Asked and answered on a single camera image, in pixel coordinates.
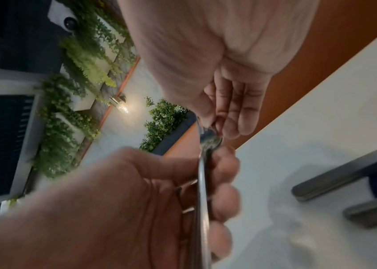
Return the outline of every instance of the wooden panel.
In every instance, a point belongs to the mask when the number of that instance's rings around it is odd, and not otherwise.
[[[301,50],[272,79],[255,132],[224,144],[238,148],[375,38],[376,0],[322,0]],[[196,132],[189,129],[166,156],[197,156]]]

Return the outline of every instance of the security camera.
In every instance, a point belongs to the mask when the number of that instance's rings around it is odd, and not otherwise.
[[[48,18],[52,23],[57,24],[70,33],[76,30],[78,26],[78,21],[72,10],[56,0],[51,1]]]

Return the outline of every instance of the skin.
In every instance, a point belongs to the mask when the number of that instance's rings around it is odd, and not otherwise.
[[[319,0],[118,0],[165,98],[225,138],[252,133],[267,86],[300,49]]]
[[[126,148],[36,192],[0,216],[0,269],[183,268],[198,160],[167,159]],[[210,250],[227,257],[224,222],[240,211],[230,184],[239,170],[234,150],[212,158]]]

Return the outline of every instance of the white countertop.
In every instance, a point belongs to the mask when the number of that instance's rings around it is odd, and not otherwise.
[[[377,39],[237,150],[243,212],[228,224],[233,255],[216,268],[377,268],[377,229],[342,217],[372,199],[367,180],[303,204],[291,196],[296,184],[374,150]]]

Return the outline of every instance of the light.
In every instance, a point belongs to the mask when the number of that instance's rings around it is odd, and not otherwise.
[[[129,114],[128,106],[126,105],[125,96],[112,96],[110,97],[110,102],[114,107],[116,107],[123,114]]]

